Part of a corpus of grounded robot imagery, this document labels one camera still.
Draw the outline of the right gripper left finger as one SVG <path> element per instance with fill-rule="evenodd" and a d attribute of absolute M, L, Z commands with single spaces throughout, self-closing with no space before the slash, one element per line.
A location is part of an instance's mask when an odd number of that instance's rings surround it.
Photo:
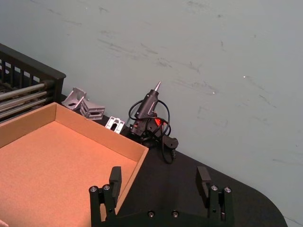
<path fill-rule="evenodd" d="M 122 171 L 120 166 L 115 166 L 111 170 L 109 183 L 101 188 L 92 186 L 89 188 L 90 198 L 90 220 L 91 224 L 109 224 L 110 221 L 116 219 L 115 208 L 117 206 L 118 197 L 122 184 Z M 101 220 L 100 205 L 105 205 L 106 220 Z"/>

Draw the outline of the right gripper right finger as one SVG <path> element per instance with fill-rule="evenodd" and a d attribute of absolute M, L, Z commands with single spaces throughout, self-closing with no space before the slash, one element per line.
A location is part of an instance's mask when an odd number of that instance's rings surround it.
<path fill-rule="evenodd" d="M 207 217 L 203 218 L 204 224 L 234 224 L 231 188 L 221 188 L 213 183 L 204 166 L 198 166 L 196 169 L 196 185 L 207 209 Z"/>

